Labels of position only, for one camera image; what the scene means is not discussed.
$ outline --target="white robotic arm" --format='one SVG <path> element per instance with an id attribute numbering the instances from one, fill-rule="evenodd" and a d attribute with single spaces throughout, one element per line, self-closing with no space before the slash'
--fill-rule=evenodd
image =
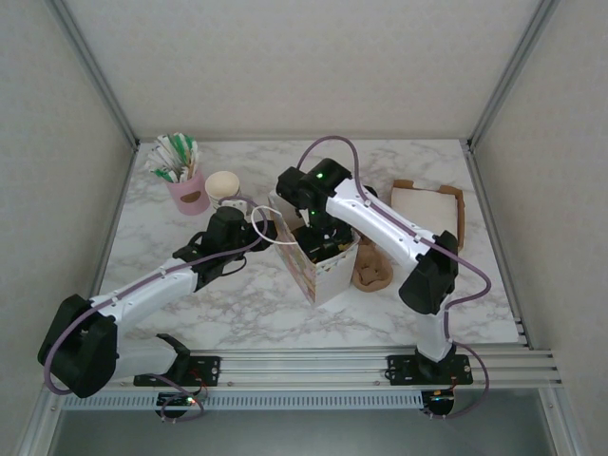
<path id="1" fill-rule="evenodd" d="M 416 312 L 417 352 L 421 361 L 428 363 L 424 371 L 437 371 L 437 366 L 455 352 L 446 338 L 445 309 L 447 297 L 454 290 L 458 266 L 428 244 L 437 244 L 456 254 L 456 238 L 449 232 L 436 236 L 397 214 L 369 190 L 364 190 L 363 195 L 359 190 L 350 171 L 331 159 L 322 160 L 306 174 L 289 168 L 279 177 L 276 187 L 282 198 L 307 212 L 310 229 L 320 235 L 319 239 L 345 236 L 350 227 L 355 228 L 406 270 L 408 278 L 399 295 Z M 408 227 L 415 236 L 404 232 L 395 221 Z"/>
<path id="2" fill-rule="evenodd" d="M 405 223 L 420 238 L 434 241 L 433 233 L 400 216 L 369 191 L 366 191 L 366 198 Z M 335 187 L 335 196 L 327 198 L 326 210 L 329 215 L 347 222 L 373 240 L 395 258 L 408 274 L 418 264 L 417 258 L 423 257 L 430 250 L 428 246 L 420 242 L 419 238 L 404 233 L 393 222 L 366 205 L 359 196 L 353 179 L 344 179 Z M 418 352 L 434 362 L 444 359 L 452 348 L 451 343 L 446 340 L 444 330 L 445 304 L 446 301 L 436 314 L 416 313 L 420 337 L 417 344 Z"/>
<path id="3" fill-rule="evenodd" d="M 276 237 L 274 225 L 266 226 L 265 236 Z M 147 373 L 164 374 L 181 383 L 192 361 L 182 343 L 168 334 L 145 340 L 129 340 L 124 335 L 162 306 L 223 276 L 228 263 L 244 260 L 245 253 L 269 245 L 238 209 L 220 207 L 206 232 L 197 233 L 152 273 L 90 300 L 77 294 L 67 298 L 38 352 L 47 385 L 56 393 L 66 392 L 49 383 L 52 373 L 69 391 L 88 397 L 112 379 Z"/>

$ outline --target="brown bag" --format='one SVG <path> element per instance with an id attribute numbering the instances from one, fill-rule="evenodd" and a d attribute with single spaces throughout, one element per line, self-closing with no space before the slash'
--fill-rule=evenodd
<path id="1" fill-rule="evenodd" d="M 392 282 L 389 260 L 375 249 L 375 244 L 362 239 L 352 271 L 352 283 L 362 292 L 377 292 Z"/>

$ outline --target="white wall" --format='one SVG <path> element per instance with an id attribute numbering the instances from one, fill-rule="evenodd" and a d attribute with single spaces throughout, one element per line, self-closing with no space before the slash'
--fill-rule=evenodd
<path id="1" fill-rule="evenodd" d="M 0 16 L 0 454 L 27 424 L 40 344 L 85 294 L 129 152 L 42 0 Z"/>
<path id="2" fill-rule="evenodd" d="M 140 137 L 462 138 L 538 0 L 69 0 Z"/>
<path id="3" fill-rule="evenodd" d="M 608 2 L 564 0 L 477 153 L 525 316 L 608 444 Z"/>

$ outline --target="white cup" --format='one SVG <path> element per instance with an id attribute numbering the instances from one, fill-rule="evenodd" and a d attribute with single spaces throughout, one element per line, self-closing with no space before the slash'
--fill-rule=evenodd
<path id="1" fill-rule="evenodd" d="M 235 173 L 218 171 L 205 181 L 205 192 L 213 207 L 218 209 L 222 198 L 240 196 L 240 181 Z"/>

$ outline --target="white cable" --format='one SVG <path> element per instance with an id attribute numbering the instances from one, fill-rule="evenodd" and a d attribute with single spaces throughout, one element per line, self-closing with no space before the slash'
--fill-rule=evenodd
<path id="1" fill-rule="evenodd" d="M 256 230 L 256 233 L 257 233 L 258 236 L 260 236 L 264 240 L 272 242 L 273 244 L 278 244 L 278 245 L 297 245 L 297 242 L 283 242 L 281 240 L 270 239 L 269 237 L 265 237 L 264 235 L 262 235 L 259 232 L 259 230 L 257 229 L 256 222 L 254 221 L 254 214 L 256 213 L 256 211 L 258 209 L 268 209 L 269 211 L 274 212 L 275 214 L 279 214 L 281 217 L 283 217 L 283 215 L 279 211 L 277 211 L 276 209 L 273 209 L 272 207 L 263 206 L 263 205 L 259 205 L 259 206 L 254 207 L 254 210 L 251 211 L 251 224 L 254 225 L 254 230 Z"/>

